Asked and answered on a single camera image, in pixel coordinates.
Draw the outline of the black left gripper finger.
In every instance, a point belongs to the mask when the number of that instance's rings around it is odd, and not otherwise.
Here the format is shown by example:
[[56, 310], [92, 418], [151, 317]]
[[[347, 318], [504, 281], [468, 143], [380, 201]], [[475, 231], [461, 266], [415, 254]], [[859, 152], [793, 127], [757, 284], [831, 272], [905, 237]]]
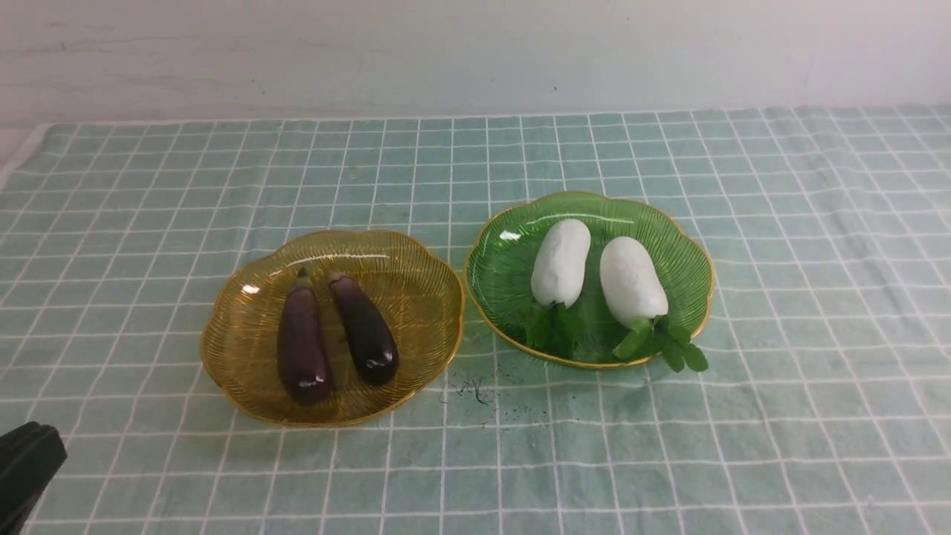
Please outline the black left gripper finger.
[[27, 422], [1, 437], [1, 528], [20, 531], [67, 461], [56, 427]]

